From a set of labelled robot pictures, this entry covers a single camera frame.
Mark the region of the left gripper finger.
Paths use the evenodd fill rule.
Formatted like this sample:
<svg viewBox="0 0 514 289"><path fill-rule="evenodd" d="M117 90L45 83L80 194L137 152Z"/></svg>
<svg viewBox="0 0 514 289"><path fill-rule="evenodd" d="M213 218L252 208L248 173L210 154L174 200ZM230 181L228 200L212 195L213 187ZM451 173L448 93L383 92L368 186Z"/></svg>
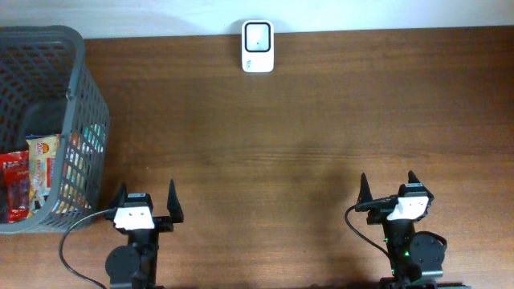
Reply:
<svg viewBox="0 0 514 289"><path fill-rule="evenodd" d="M127 195L127 187L125 183L122 183L120 188L118 189L115 197L109 202L108 208L114 209L118 207L122 207L125 203L125 198Z"/></svg>
<svg viewBox="0 0 514 289"><path fill-rule="evenodd" d="M169 216L171 217L172 223L184 222L184 213L177 197L176 186L173 179L171 179L169 183L169 193L166 208L169 211Z"/></svg>

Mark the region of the beige wet wipes pack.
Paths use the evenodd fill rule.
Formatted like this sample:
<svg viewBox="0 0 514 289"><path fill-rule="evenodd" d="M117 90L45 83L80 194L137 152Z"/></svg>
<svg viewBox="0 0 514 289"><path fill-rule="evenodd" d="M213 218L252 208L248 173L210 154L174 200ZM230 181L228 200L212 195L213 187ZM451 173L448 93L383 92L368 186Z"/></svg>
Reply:
<svg viewBox="0 0 514 289"><path fill-rule="evenodd" d="M55 134L27 138L29 146L29 198L32 214L35 214L44 206L51 192L59 137L59 134Z"/></svg>

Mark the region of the red candy bag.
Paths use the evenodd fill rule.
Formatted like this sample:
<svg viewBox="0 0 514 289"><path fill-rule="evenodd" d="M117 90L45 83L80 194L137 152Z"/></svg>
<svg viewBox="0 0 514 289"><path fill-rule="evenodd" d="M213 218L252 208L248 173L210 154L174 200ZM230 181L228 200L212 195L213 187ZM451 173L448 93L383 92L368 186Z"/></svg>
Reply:
<svg viewBox="0 0 514 289"><path fill-rule="evenodd" d="M7 222L17 222L30 212L29 152L1 155L1 173L6 185Z"/></svg>

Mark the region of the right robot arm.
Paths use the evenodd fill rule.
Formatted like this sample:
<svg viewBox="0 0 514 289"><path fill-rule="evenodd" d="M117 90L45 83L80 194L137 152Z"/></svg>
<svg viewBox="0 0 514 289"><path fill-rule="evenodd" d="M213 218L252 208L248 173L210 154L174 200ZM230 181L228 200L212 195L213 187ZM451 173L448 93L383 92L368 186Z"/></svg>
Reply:
<svg viewBox="0 0 514 289"><path fill-rule="evenodd" d="M391 276L380 279L380 288L465 288L462 283L440 283L447 240L430 231L417 231L416 222L428 215L434 195L408 172L408 181L398 193L373 198L366 175L361 175L357 203L348 211L366 212L369 225L380 225L385 247L360 232L357 236L379 249L388 258Z"/></svg>

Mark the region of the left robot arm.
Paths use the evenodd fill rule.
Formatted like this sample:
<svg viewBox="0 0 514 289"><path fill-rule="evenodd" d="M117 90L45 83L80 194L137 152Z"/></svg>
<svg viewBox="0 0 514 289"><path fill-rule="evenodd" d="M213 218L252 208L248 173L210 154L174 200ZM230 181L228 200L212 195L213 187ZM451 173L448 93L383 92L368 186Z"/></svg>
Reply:
<svg viewBox="0 0 514 289"><path fill-rule="evenodd" d="M128 241L113 249L105 261L111 288L159 288L157 259L159 236L173 232L174 226L184 222L182 207L177 198L175 183L169 183L166 202L167 215L154 216L152 198L147 193L128 193L122 185L109 203L113 211L105 218Z"/></svg>

